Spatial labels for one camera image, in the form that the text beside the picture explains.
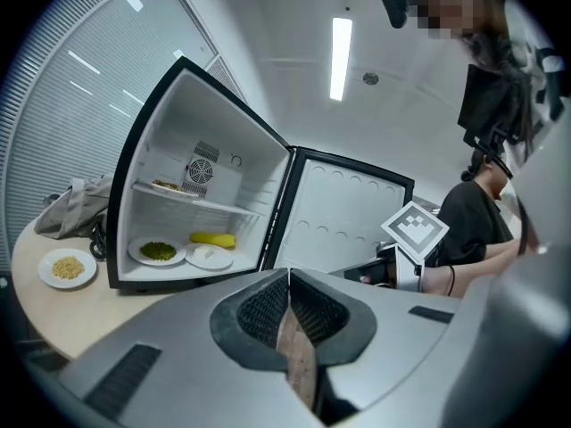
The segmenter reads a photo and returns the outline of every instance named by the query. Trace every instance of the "gray cloth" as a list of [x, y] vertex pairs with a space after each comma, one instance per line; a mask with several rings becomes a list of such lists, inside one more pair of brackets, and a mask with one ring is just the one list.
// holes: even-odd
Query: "gray cloth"
[[62, 239], [90, 236], [99, 221], [103, 221], [105, 229], [112, 181], [107, 175], [97, 179], [74, 177], [64, 194], [52, 194], [44, 199], [47, 207], [37, 219], [34, 230], [48, 238]]

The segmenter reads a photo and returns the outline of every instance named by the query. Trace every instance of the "plate of green food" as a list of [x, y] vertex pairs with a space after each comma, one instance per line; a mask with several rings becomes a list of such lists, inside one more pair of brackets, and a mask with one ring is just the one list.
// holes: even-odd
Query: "plate of green food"
[[184, 260], [186, 249], [180, 243], [164, 238], [137, 238], [128, 246], [128, 254], [145, 265], [166, 267]]

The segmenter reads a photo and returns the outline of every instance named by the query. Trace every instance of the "white ceiling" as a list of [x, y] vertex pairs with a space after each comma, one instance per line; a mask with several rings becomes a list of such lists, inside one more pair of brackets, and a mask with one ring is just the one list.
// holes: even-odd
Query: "white ceiling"
[[[291, 144], [398, 171], [440, 202], [469, 159], [456, 124], [468, 59], [416, 21], [393, 29], [381, 0], [228, 0]], [[353, 20], [345, 95], [328, 97], [332, 19]], [[362, 76], [374, 71], [375, 86]]]

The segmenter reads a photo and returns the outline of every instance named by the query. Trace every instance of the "white plate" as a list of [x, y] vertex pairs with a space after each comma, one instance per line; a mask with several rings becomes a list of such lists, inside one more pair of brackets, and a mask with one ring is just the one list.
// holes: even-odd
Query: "white plate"
[[144, 183], [144, 184], [148, 185], [149, 187], [151, 187], [153, 190], [155, 190], [157, 192], [165, 192], [165, 193], [170, 193], [171, 195], [177, 195], [177, 196], [189, 196], [192, 198], [198, 198], [200, 196], [198, 193], [180, 192], [178, 190], [169, 189], [168, 187], [163, 187], [162, 185], [157, 185], [157, 184], [154, 184], [152, 182]]
[[[147, 243], [165, 243], [171, 245], [175, 248], [177, 253], [175, 256], [170, 260], [153, 260], [149, 259], [145, 255], [141, 253], [141, 247], [143, 247]], [[186, 249], [180, 243], [176, 241], [172, 241], [170, 239], [164, 238], [137, 238], [135, 241], [131, 241], [130, 245], [128, 246], [128, 254], [133, 257], [136, 261], [139, 261], [145, 265], [149, 265], [151, 267], [166, 267], [168, 265], [174, 265], [175, 263], [179, 263], [180, 261], [185, 259], [186, 256]]]
[[[83, 272], [73, 279], [61, 279], [54, 276], [52, 267], [54, 263], [63, 259], [63, 257], [75, 257], [83, 265]], [[71, 289], [85, 284], [97, 271], [97, 262], [87, 252], [78, 251], [77, 249], [57, 249], [56, 251], [48, 252], [37, 265], [37, 273], [39, 278], [46, 284], [55, 287], [56, 289]]]
[[186, 261], [202, 269], [224, 269], [234, 263], [234, 257], [226, 249], [212, 244], [188, 244]]

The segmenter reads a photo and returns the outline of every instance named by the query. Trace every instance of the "refrigerator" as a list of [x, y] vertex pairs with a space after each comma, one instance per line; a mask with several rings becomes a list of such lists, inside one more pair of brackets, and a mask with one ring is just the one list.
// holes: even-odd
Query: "refrigerator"
[[[156, 188], [156, 180], [183, 192]], [[181, 57], [149, 95], [119, 158], [107, 215], [109, 284], [185, 289], [195, 279], [271, 268], [346, 268], [375, 256], [387, 239], [381, 224], [413, 188], [412, 179], [389, 170], [289, 145]], [[183, 259], [156, 267], [129, 255], [138, 238], [188, 244], [194, 232], [233, 235], [232, 263], [212, 270]]]

